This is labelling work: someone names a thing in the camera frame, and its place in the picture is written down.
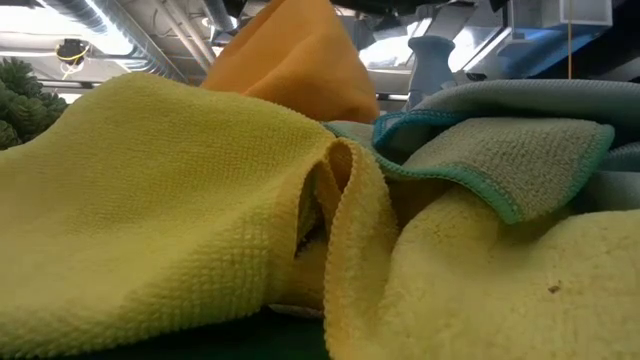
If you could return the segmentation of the orange microfiber towel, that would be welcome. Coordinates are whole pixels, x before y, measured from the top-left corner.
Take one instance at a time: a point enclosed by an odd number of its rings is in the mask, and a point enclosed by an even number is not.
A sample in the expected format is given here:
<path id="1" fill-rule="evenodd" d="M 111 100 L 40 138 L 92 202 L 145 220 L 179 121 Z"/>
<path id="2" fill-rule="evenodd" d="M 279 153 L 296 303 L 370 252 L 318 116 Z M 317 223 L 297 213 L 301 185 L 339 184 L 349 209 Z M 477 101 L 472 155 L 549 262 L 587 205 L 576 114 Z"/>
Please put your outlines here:
<path id="1" fill-rule="evenodd" d="M 371 123 L 374 85 L 329 0 L 271 0 L 227 44 L 201 86 L 318 121 Z"/>

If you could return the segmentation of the sage green hemmed towel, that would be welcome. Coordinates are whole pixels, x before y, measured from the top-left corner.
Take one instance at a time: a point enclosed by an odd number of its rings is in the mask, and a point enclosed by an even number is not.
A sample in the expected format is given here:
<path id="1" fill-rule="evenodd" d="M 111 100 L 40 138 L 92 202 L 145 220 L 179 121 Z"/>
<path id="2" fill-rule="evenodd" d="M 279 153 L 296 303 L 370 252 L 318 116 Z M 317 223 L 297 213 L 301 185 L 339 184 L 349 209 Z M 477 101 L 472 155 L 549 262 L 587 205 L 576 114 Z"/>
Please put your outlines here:
<path id="1" fill-rule="evenodd" d="M 464 120 L 414 150 L 390 150 L 371 125 L 327 123 L 370 150 L 394 180 L 443 179 L 464 186 L 508 223 L 533 220 L 570 202 L 614 139 L 610 125 L 564 118 Z"/>

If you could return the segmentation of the yellow waffle microfiber towel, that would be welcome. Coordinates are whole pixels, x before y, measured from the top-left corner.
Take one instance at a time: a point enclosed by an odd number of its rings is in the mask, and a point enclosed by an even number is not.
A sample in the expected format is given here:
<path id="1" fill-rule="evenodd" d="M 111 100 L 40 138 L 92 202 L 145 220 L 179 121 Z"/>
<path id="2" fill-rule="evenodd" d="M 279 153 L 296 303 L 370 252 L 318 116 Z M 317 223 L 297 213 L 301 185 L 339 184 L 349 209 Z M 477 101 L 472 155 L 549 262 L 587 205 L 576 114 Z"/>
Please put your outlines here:
<path id="1" fill-rule="evenodd" d="M 260 99 L 107 81 L 0 152 L 0 358 L 69 355 L 281 299 L 334 136 Z"/>

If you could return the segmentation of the pale yellow fluffy towel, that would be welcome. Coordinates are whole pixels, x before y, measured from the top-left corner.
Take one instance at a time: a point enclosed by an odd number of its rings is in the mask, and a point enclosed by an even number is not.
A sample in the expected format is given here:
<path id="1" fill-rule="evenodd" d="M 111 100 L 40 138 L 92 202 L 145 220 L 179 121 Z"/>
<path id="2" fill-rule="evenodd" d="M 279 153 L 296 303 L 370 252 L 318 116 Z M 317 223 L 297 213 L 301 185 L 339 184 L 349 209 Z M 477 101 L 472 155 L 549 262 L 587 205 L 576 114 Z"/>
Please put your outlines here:
<path id="1" fill-rule="evenodd" d="M 333 360 L 640 360 L 640 210 L 509 226 L 453 186 L 398 229 L 367 150 L 339 140 L 327 159 Z"/>

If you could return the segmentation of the light blue microfiber towel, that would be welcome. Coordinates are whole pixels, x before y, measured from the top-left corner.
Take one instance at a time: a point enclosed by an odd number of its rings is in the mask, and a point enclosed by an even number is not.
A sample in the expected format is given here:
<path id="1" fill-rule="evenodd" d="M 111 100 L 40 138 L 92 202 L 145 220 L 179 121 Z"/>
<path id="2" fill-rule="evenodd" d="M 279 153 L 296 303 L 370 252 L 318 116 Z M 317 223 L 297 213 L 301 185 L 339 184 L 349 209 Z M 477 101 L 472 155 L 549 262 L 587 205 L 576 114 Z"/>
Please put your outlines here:
<path id="1" fill-rule="evenodd" d="M 495 80 L 439 91 L 381 116 L 372 145 L 409 154 L 436 134 L 482 117 L 559 117 L 610 125 L 613 148 L 579 197 L 587 211 L 640 209 L 640 84 L 600 80 Z"/>

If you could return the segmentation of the light blue spray bottle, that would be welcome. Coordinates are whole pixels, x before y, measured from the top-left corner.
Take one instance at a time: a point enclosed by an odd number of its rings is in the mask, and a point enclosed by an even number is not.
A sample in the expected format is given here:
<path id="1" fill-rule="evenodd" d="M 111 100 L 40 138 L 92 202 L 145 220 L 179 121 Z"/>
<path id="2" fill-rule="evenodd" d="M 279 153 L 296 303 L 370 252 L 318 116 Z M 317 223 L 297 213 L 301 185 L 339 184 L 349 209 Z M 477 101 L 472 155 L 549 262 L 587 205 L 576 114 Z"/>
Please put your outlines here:
<path id="1" fill-rule="evenodd" d="M 412 110 L 428 96 L 457 85 L 448 64 L 455 48 L 452 40 L 424 35 L 411 38 L 408 46 L 415 60 L 404 111 Z"/>

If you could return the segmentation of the green table mat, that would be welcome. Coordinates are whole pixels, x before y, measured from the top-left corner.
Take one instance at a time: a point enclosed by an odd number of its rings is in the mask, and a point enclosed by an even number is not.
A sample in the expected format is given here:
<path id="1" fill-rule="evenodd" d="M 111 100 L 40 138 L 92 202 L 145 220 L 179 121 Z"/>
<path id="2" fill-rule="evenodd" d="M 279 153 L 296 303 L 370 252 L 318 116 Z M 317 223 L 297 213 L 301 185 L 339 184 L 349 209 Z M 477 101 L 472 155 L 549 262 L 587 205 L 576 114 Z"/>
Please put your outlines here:
<path id="1" fill-rule="evenodd" d="M 268 308 L 243 319 L 48 360 L 329 360 L 323 322 Z"/>

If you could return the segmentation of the black ceiling device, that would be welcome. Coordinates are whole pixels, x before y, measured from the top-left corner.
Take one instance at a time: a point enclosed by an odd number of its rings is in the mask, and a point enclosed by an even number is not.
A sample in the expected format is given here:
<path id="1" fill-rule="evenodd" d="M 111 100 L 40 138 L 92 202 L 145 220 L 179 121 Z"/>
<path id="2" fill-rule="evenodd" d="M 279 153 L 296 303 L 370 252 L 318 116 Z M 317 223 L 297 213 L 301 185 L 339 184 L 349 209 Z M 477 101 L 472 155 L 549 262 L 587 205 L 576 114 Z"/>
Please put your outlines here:
<path id="1" fill-rule="evenodd" d="M 54 50 L 55 57 L 61 63 L 62 79 L 66 80 L 70 75 L 81 71 L 91 45 L 80 39 L 64 39 Z"/>

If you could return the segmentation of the potted green succulent plant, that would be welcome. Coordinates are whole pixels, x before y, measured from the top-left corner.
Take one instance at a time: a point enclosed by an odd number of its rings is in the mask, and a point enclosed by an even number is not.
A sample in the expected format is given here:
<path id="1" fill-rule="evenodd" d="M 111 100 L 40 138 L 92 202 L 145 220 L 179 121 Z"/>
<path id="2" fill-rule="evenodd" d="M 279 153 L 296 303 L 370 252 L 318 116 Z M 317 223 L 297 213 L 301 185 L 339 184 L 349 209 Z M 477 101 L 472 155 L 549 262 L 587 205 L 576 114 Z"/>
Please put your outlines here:
<path id="1" fill-rule="evenodd" d="M 42 90 L 29 63 L 0 60 L 0 151 L 28 143 L 51 127 L 68 107 Z"/>

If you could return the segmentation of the silver ventilation duct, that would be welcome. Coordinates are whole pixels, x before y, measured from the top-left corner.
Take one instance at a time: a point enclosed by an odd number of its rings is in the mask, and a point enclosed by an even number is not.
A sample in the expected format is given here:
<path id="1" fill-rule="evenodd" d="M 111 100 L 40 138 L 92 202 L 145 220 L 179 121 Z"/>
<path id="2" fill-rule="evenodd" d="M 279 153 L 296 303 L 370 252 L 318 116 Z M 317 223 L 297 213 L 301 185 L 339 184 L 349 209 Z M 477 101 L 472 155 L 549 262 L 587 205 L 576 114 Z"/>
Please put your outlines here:
<path id="1" fill-rule="evenodd" d="M 105 60 L 131 72 L 145 72 L 185 82 L 186 77 L 117 0 L 37 0 L 79 25 L 83 37 Z"/>

